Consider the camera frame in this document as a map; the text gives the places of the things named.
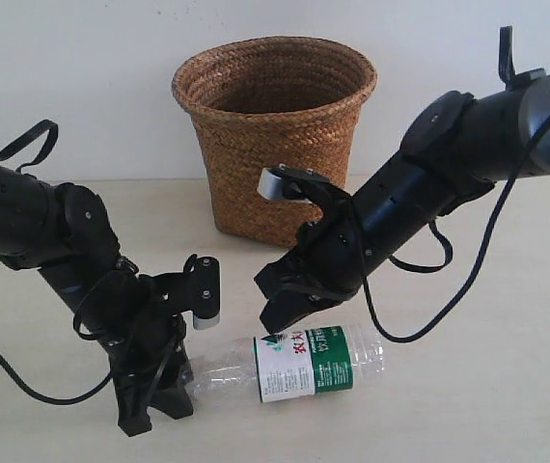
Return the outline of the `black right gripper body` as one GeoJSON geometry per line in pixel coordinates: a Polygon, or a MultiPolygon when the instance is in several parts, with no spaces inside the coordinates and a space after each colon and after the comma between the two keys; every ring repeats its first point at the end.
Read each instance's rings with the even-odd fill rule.
{"type": "Polygon", "coordinates": [[[381,265],[381,216],[367,211],[350,212],[352,222],[336,221],[309,229],[285,255],[295,255],[312,287],[350,300],[363,279],[381,265]]]}

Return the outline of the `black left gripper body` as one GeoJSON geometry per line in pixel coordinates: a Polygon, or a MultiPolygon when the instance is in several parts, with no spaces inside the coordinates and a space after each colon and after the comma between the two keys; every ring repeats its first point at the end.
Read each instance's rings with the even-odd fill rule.
{"type": "Polygon", "coordinates": [[[184,321],[165,306],[154,277],[121,269],[76,274],[74,332],[104,349],[108,381],[175,381],[186,370],[184,321]]]}

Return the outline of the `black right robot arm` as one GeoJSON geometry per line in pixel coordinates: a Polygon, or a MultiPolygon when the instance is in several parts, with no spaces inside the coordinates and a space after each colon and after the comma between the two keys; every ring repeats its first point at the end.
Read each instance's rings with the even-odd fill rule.
{"type": "Polygon", "coordinates": [[[368,276],[423,227],[511,177],[550,176],[550,74],[516,77],[475,98],[450,91],[407,129],[399,149],[356,192],[284,165],[261,172],[270,201],[317,205],[295,245],[255,278],[269,333],[354,297],[368,276]]]}

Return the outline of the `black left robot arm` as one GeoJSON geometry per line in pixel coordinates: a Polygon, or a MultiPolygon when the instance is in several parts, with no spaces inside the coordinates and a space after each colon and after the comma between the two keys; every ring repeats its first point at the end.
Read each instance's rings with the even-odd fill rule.
{"type": "Polygon", "coordinates": [[[36,270],[72,312],[78,337],[106,352],[127,435],[151,429],[150,410],[194,411],[184,379],[185,293],[192,270],[143,274],[121,251],[102,198],[72,182],[51,185],[0,163],[0,261],[36,270]]]}

